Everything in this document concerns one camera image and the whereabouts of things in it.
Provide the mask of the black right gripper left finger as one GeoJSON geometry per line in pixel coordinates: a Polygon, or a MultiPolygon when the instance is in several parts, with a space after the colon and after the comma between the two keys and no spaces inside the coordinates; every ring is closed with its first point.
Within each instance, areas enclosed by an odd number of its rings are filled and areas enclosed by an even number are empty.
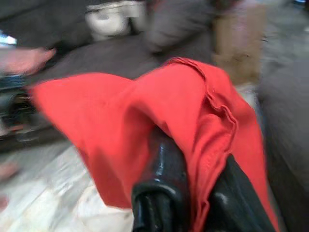
{"type": "Polygon", "coordinates": [[[150,158],[131,194],[132,232],[188,232],[190,190],[186,161],[172,138],[154,128],[150,158]]]}

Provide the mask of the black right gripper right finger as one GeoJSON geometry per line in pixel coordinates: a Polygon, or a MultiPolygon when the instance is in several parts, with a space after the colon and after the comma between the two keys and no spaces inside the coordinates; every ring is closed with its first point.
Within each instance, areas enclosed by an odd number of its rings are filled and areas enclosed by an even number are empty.
{"type": "Polygon", "coordinates": [[[205,232],[276,232],[250,180],[231,154],[209,203],[205,232]]]}

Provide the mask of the red pillow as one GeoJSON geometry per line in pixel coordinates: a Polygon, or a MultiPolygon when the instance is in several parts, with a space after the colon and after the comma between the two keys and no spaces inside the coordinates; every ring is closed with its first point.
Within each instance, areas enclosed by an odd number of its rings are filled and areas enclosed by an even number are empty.
{"type": "Polygon", "coordinates": [[[136,80],[87,73],[30,92],[37,109],[78,149],[108,206],[132,209],[132,189],[150,158],[150,133],[160,128],[186,161],[188,232],[205,232],[209,196],[230,154],[280,232],[255,111],[223,70],[173,58],[136,80]]]}

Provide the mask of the dark grey fabric sofa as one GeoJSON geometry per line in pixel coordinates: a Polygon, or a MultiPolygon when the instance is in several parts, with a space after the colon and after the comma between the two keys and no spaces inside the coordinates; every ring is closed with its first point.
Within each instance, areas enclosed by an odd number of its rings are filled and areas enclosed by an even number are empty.
{"type": "MultiPolygon", "coordinates": [[[[309,42],[304,41],[309,13],[277,6],[268,12],[267,23],[270,54],[252,108],[263,138],[269,197],[280,232],[309,232],[309,42]]],[[[147,52],[137,37],[95,43],[65,58],[64,68],[56,66],[47,81],[87,73],[136,80],[173,58],[209,64],[205,47],[199,42],[160,58],[147,52]]]]}

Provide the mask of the brown cardboard box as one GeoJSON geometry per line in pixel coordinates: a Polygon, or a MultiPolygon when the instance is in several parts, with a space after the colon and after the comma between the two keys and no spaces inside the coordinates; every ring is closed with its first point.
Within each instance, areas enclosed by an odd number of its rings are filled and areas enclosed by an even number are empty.
{"type": "Polygon", "coordinates": [[[266,6],[243,1],[214,23],[214,61],[234,85],[258,82],[266,6]]]}

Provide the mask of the white round object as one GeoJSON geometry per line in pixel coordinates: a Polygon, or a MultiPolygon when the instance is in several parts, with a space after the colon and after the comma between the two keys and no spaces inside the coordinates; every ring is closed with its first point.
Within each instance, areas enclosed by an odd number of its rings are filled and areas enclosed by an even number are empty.
{"type": "Polygon", "coordinates": [[[139,34],[147,23],[145,0],[108,0],[86,7],[85,21],[95,41],[139,34]]]}

